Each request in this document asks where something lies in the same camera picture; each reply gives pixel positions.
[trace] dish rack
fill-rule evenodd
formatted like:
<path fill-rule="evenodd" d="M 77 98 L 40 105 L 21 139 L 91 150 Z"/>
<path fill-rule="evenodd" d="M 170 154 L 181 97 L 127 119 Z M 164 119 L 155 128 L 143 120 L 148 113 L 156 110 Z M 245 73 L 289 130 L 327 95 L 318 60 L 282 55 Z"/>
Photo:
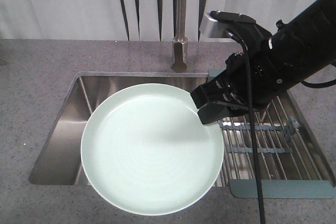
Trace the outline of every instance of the dish rack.
<path fill-rule="evenodd" d="M 209 79 L 222 69 L 211 70 Z M 333 198 L 335 177 L 290 93 L 255 112 L 260 173 L 265 198 Z M 215 187 L 239 198 L 257 198 L 248 116 L 218 121 L 224 162 Z"/>

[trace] sink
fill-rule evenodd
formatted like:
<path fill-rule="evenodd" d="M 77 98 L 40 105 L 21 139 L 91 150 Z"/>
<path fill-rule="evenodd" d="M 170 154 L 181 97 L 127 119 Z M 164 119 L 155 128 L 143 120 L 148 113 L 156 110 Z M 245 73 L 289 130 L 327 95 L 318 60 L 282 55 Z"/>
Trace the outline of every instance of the sink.
<path fill-rule="evenodd" d="M 82 74 L 72 84 L 29 181 L 41 185 L 88 184 L 80 161 L 81 136 L 92 112 L 119 90 L 137 84 L 161 83 L 191 92 L 206 77 L 206 73 Z"/>
<path fill-rule="evenodd" d="M 80 141 L 90 115 L 106 98 L 143 83 L 169 84 L 191 92 L 206 82 L 207 77 L 207 73 L 78 75 L 71 84 L 29 181 L 40 185 L 89 185 L 81 166 Z M 256 112 L 255 117 L 262 179 L 320 181 L 335 186 L 330 166 L 290 93 L 284 92 L 274 98 L 267 108 Z M 237 180 L 255 179 L 248 121 L 248 116 L 218 121 L 223 131 L 225 151 L 223 167 L 214 186 L 231 186 Z"/>

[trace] plate rim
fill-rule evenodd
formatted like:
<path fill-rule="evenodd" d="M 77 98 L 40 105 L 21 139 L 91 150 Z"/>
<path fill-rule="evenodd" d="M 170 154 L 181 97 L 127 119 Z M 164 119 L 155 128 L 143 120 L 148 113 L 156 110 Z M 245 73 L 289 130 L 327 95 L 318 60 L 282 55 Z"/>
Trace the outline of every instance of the plate rim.
<path fill-rule="evenodd" d="M 221 137 L 221 143 L 222 143 L 222 144 L 221 144 L 221 149 L 220 149 L 220 150 L 221 150 L 222 155 L 221 155 L 221 162 L 220 162 L 220 165 L 219 165 L 218 169 L 215 170 L 217 176 L 214 178 L 214 180 L 213 180 L 212 183 L 210 184 L 209 188 L 206 189 L 206 190 L 205 190 L 199 197 L 197 197 L 196 200 L 193 200 L 191 203 L 187 204 L 186 206 L 183 206 L 183 207 L 181 207 L 181 208 L 178 208 L 178 209 L 175 209 L 175 210 L 172 210 L 172 211 L 165 211 L 165 212 L 160 212 L 160 213 L 156 213 L 156 214 L 151 214 L 151 213 L 143 213 L 143 212 L 133 211 L 133 210 L 130 210 L 130 209 L 126 209 L 126 208 L 124 208 L 124 207 L 121 207 L 121 206 L 119 206 L 118 204 L 115 204 L 115 203 L 112 202 L 110 199 L 108 199 L 106 196 L 104 196 L 99 190 L 97 190 L 97 188 L 96 188 L 96 186 L 94 185 L 94 183 L 92 183 L 92 181 L 91 181 L 91 179 L 90 179 L 90 176 L 88 176 L 87 171 L 86 171 L 86 168 L 85 168 L 85 165 L 84 165 L 84 163 L 83 163 L 83 156 L 82 156 L 82 154 L 83 154 L 83 151 L 82 151 L 82 149 L 83 149 L 83 138 L 84 138 L 85 132 L 86 132 L 86 130 L 87 130 L 87 126 L 89 125 L 89 122 L 90 122 L 90 120 L 92 119 L 92 116 L 94 115 L 94 113 L 95 113 L 95 112 L 96 112 L 96 111 L 97 111 L 103 104 L 105 104 L 105 102 L 107 102 L 111 97 L 113 97 L 113 96 L 116 95 L 117 93 L 120 93 L 120 92 L 125 91 L 125 90 L 128 90 L 128 89 L 132 89 L 132 88 L 134 88 L 134 87 L 139 87 L 139 86 L 168 86 L 168 87 L 170 87 L 170 88 L 174 88 L 174 89 L 183 91 L 183 92 L 187 93 L 188 95 L 190 95 L 190 93 L 189 93 L 188 91 L 183 90 L 183 89 L 178 88 L 178 87 L 175 87 L 175 86 L 172 86 L 172 85 L 162 84 L 162 83 L 142 83 L 142 84 L 137 84 L 137 85 L 133 85 L 133 86 L 130 86 L 130 87 L 126 87 L 126 88 L 124 88 L 124 89 L 121 89 L 121 90 L 117 91 L 116 93 L 112 94 L 111 96 L 107 97 L 107 98 L 106 98 L 102 103 L 100 103 L 100 104 L 98 105 L 98 107 L 93 111 L 93 113 L 90 115 L 90 118 L 89 118 L 87 124 L 85 125 L 84 131 L 83 131 L 83 134 L 82 134 L 82 138 L 81 138 L 81 142 L 80 142 L 80 158 L 81 158 L 81 164 L 82 164 L 82 168 L 83 168 L 83 170 L 84 170 L 84 173 L 85 173 L 85 175 L 86 175 L 86 177 L 87 177 L 89 183 L 91 184 L 91 186 L 94 188 L 94 190 L 95 190 L 95 191 L 96 191 L 96 192 L 97 192 L 97 193 L 98 193 L 104 200 L 106 200 L 106 201 L 107 201 L 108 203 L 110 203 L 111 205 L 113 205 L 113 206 L 115 206 L 115 207 L 117 207 L 117 208 L 119 208 L 119 209 L 121 209 L 121 210 L 123 210 L 123 211 L 129 212 L 129 213 L 132 213 L 132 214 L 136 214 L 136 215 L 142 215 L 142 216 L 162 216 L 162 215 L 169 215 L 169 214 L 173 214 L 173 213 L 176 213 L 176 212 L 178 212 L 178 211 L 181 211 L 181 210 L 183 210 L 183 209 L 186 209 L 186 208 L 188 208 L 189 206 L 191 206 L 191 205 L 195 204 L 196 202 L 198 202 L 201 198 L 204 197 L 204 195 L 205 195 L 207 192 L 209 192 L 209 190 L 212 188 L 213 184 L 216 182 L 217 177 L 218 177 L 219 174 L 220 174 L 220 171 L 221 171 L 221 168 L 222 168 L 223 161 L 224 161 L 224 142 L 223 142 L 223 140 L 224 140 L 224 136 L 223 136 L 223 133 L 222 133 L 222 131 L 220 130 L 220 127 L 219 127 L 219 125 L 218 125 L 217 122 L 214 122 L 214 123 L 212 123 L 212 124 L 208 124 L 208 125 L 213 125 L 213 126 L 217 124 L 217 125 L 218 125 L 218 129 L 219 129 L 219 131 L 220 131 L 220 137 Z"/>

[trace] black cable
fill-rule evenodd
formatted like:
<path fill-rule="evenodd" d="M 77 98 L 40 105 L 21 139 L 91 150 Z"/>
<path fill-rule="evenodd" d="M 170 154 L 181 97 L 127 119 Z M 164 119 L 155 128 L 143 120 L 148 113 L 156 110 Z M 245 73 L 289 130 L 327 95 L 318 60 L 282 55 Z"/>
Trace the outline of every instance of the black cable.
<path fill-rule="evenodd" d="M 336 61 L 334 61 L 330 65 L 336 67 Z M 334 86 L 336 84 L 336 79 L 334 79 L 332 81 L 322 82 L 322 83 L 310 83 L 310 82 L 306 82 L 306 81 L 301 81 L 301 83 L 304 86 L 306 86 L 308 88 L 311 88 L 311 89 L 323 89 L 323 88 Z"/>
<path fill-rule="evenodd" d="M 247 76 L 247 94 L 248 94 L 248 116 L 250 120 L 250 129 L 251 129 L 254 173 L 255 173 L 256 183 L 257 183 L 260 223 L 265 224 L 266 221 L 265 221 L 264 196 L 263 196 L 263 191 L 262 191 L 263 189 L 261 185 L 260 165 L 259 165 L 259 158 L 258 158 L 258 146 L 257 146 L 256 130 L 255 130 L 255 125 L 254 125 L 255 123 L 254 113 L 253 113 L 253 105 L 252 105 L 252 81 L 251 81 L 250 60 L 249 60 L 246 45 L 243 42 L 243 40 L 230 31 L 227 31 L 227 34 L 231 37 L 231 39 L 233 39 L 234 41 L 236 41 L 237 43 L 241 45 L 244 56 L 245 56 L 246 76 Z"/>

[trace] metal rack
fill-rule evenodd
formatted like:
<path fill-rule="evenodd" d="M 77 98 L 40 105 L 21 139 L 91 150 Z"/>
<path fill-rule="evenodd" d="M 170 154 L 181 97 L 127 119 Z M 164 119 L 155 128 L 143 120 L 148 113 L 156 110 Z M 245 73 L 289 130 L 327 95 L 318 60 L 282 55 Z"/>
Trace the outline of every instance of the metal rack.
<path fill-rule="evenodd" d="M 267 185 L 270 185 L 269 181 L 287 181 L 283 186 L 295 182 L 304 190 L 307 189 L 305 186 L 330 185 L 327 194 L 334 194 L 332 185 L 335 185 L 335 179 L 288 93 L 274 98 L 267 108 L 256 112 L 255 122 L 261 178 L 267 180 Z M 253 181 L 255 175 L 248 116 L 225 118 L 218 123 L 223 131 L 225 150 L 223 166 L 214 186 L 231 187 L 239 180 Z"/>

